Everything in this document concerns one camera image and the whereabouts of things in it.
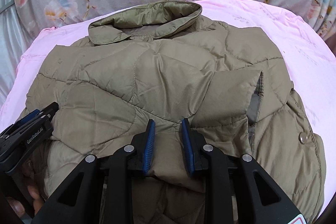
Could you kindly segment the person's left hand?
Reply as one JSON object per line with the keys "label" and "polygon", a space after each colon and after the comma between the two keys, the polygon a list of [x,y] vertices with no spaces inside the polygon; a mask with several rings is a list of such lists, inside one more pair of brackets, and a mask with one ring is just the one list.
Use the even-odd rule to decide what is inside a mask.
{"label": "person's left hand", "polygon": [[15,187],[10,186],[8,193],[5,194],[7,202],[19,218],[22,218],[27,210],[33,211],[36,215],[46,200],[35,181],[34,166],[31,160],[23,163],[13,180]]}

